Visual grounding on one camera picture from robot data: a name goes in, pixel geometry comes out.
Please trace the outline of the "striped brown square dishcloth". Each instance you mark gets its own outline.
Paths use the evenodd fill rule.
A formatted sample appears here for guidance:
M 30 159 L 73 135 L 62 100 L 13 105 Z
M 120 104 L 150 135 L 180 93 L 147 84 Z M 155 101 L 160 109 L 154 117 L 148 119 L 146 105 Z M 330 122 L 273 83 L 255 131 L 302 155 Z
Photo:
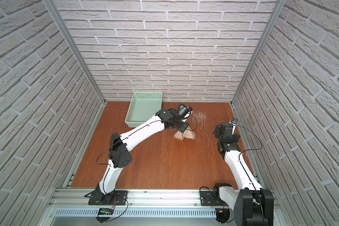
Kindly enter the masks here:
M 185 130 L 184 132 L 177 131 L 174 134 L 174 138 L 178 140 L 183 140 L 183 139 L 196 139 L 196 134 L 193 131 L 190 130 Z

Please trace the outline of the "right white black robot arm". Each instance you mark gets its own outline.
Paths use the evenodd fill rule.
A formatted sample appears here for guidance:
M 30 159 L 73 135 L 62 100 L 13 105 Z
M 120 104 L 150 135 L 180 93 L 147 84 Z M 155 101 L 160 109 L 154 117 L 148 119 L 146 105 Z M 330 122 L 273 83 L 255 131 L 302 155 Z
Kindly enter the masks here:
M 238 146 L 240 135 L 235 134 L 238 120 L 222 122 L 216 126 L 213 135 L 218 139 L 218 152 L 230 167 L 238 186 L 235 191 L 229 184 L 216 184 L 213 188 L 215 200 L 233 211 L 228 220 L 218 220 L 226 224 L 232 220 L 238 226 L 272 226 L 274 224 L 274 196 L 270 190 L 255 179 L 247 166 Z

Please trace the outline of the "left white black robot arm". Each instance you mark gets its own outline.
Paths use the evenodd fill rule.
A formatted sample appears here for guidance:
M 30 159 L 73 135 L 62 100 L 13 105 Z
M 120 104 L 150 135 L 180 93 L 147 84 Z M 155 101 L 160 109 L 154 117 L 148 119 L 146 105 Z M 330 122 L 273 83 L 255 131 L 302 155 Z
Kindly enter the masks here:
M 174 129 L 181 133 L 189 126 L 188 117 L 193 108 L 180 104 L 178 108 L 161 109 L 149 120 L 129 132 L 111 136 L 108 163 L 102 180 L 96 186 L 99 196 L 106 196 L 115 190 L 115 185 L 123 168 L 132 162 L 132 151 L 138 144 L 163 130 Z

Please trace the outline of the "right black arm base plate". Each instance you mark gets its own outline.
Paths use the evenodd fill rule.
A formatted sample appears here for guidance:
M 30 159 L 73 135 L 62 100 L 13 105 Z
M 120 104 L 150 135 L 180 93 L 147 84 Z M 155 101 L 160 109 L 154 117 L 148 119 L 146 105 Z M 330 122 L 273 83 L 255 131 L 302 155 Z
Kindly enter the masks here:
M 212 190 L 200 190 L 201 206 L 223 206 L 224 202 L 216 198 Z

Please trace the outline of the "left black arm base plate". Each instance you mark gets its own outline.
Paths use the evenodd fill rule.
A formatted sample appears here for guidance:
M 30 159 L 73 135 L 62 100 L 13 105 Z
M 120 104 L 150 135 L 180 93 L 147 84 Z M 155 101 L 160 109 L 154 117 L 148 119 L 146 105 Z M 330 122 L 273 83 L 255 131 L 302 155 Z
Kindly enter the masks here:
M 100 190 L 94 190 L 84 197 L 89 198 L 88 205 L 126 205 L 128 191 L 115 190 L 109 194 L 102 194 Z

